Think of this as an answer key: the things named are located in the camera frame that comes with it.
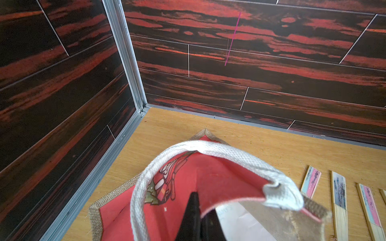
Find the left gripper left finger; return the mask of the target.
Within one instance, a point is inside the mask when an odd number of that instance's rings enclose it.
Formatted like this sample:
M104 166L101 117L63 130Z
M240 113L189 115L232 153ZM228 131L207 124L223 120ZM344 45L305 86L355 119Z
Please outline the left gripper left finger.
M175 241L200 241L201 216L199 195L197 192L190 194L179 232Z

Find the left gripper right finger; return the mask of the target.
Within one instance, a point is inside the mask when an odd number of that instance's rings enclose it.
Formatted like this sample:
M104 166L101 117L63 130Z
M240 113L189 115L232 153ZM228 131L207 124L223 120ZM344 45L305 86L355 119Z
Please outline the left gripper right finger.
M226 241L215 209L207 213L201 221L202 241Z

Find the folding fan grey print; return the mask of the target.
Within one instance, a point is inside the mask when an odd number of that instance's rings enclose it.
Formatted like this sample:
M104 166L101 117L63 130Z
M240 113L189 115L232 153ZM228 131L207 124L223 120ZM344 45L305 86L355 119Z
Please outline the folding fan grey print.
M348 241L346 179L334 171L331 171L331 194L336 239L338 241Z

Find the folding fan pink tassel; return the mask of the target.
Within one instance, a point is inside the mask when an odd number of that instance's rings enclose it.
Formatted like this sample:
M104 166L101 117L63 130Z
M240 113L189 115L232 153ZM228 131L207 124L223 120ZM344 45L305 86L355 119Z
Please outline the folding fan pink tassel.
M356 187L372 241L386 241L385 231L371 189L360 183L357 183Z

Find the folding fan purple print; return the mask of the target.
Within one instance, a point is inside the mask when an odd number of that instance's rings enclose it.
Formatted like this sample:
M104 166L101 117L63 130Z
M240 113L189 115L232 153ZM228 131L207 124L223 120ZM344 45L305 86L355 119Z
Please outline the folding fan purple print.
M379 189L379 192L380 192L384 202L386 203L386 191L384 189Z

